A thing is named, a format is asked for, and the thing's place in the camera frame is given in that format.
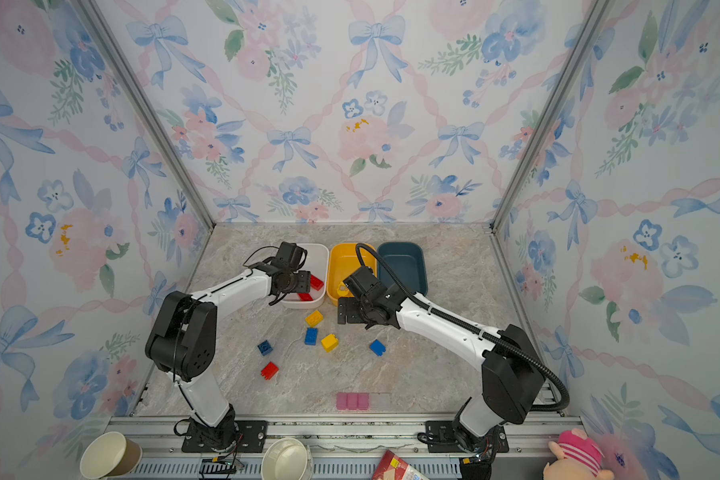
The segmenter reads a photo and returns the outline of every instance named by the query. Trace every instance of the blue lego brick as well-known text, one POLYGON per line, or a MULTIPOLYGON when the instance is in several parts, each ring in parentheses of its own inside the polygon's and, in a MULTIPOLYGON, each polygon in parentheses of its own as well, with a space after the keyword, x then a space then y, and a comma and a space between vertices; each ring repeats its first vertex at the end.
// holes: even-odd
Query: blue lego brick
POLYGON ((304 337, 305 345, 317 345, 317 329, 307 329, 307 335, 304 337))
POLYGON ((263 342, 259 343, 259 351, 262 353, 263 356, 269 355, 269 353, 272 352, 272 346, 269 345, 269 340, 264 340, 263 342))
POLYGON ((368 346, 368 348, 373 350, 373 352, 378 356, 384 355, 384 352, 387 351, 387 347, 385 347, 384 344, 378 340, 374 340, 373 343, 368 346))

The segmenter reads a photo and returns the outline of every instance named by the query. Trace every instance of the stuffed animal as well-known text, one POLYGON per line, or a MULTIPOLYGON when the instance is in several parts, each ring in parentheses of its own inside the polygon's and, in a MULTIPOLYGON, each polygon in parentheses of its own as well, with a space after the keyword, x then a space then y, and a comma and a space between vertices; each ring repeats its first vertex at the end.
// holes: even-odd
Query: stuffed animal
POLYGON ((600 470, 603 452, 584 430, 563 432, 547 445, 557 461, 544 467, 544 480, 614 480, 611 470, 600 470))

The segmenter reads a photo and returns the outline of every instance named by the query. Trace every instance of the yellow lego brick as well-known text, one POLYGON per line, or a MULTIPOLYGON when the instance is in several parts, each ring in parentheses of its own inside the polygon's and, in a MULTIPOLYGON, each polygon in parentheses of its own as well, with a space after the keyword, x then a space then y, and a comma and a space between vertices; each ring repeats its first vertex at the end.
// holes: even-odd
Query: yellow lego brick
POLYGON ((338 339, 336 338, 336 335, 332 333, 324 338, 321 343, 322 348, 326 349, 327 352, 330 352, 338 346, 338 339))
POLYGON ((315 326, 322 321, 322 313, 314 312, 309 315, 305 320, 310 327, 315 328, 315 326))

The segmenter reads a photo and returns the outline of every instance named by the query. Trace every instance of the floral wallpaper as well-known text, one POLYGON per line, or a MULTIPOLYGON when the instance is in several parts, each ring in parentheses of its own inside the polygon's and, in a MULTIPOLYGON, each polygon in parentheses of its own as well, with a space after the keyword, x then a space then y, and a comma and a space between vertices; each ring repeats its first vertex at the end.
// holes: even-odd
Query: floral wallpaper
POLYGON ((0 0, 0 478, 79 476, 207 237, 75 10, 0 0))
POLYGON ((391 223, 494 216, 590 0, 98 5, 217 221, 391 223))
POLYGON ((720 478, 720 1, 616 0, 500 226, 617 478, 720 478))

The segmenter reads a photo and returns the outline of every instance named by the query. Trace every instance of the yellow bin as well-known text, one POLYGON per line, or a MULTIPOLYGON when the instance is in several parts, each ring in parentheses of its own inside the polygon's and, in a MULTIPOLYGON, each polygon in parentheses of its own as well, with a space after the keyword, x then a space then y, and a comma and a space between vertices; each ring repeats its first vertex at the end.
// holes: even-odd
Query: yellow bin
MULTIPOLYGON (((360 268, 360 262, 358 262, 358 256, 355 253, 355 245, 357 244, 339 244, 331 248, 326 294, 336 306, 338 306, 338 286, 342 284, 346 277, 360 268)), ((373 273, 376 274, 376 259, 365 250, 360 250, 360 255, 365 265, 370 266, 373 273)))

